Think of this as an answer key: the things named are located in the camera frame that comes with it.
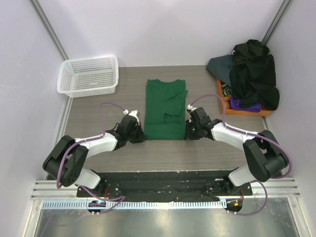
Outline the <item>green t shirt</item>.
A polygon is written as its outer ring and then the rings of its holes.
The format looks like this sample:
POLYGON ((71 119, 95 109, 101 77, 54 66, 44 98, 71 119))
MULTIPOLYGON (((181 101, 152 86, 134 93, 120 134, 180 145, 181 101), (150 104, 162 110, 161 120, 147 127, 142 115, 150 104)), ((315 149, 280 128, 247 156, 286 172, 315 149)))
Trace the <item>green t shirt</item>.
POLYGON ((184 140, 187 93, 184 80, 147 81, 144 134, 148 140, 184 140))

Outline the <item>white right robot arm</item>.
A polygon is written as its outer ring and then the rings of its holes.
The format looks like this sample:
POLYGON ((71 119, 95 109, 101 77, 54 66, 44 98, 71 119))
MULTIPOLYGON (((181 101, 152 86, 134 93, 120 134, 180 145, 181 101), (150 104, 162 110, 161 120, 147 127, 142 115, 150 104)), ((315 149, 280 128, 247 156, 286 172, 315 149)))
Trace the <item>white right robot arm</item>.
POLYGON ((220 119, 211 120, 202 107, 194 108, 189 105, 187 111, 190 118, 186 120, 186 140, 206 138, 226 143, 244 152, 247 164, 224 177, 225 193, 234 195, 246 183, 278 178, 281 171, 289 167, 287 155, 270 131, 249 132, 229 126, 220 119))

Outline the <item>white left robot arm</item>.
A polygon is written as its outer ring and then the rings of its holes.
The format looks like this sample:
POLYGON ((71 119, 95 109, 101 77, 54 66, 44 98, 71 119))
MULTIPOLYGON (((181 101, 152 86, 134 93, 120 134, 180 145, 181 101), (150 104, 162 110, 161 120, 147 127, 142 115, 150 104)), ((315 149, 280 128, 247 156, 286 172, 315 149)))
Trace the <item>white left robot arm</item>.
POLYGON ((100 197, 105 184, 98 173, 85 169, 86 159, 104 152, 116 151, 126 145, 146 140, 137 110, 124 115, 120 123, 104 134, 75 139, 63 136, 45 159, 42 168, 57 181, 57 186, 84 186, 94 197, 100 197))

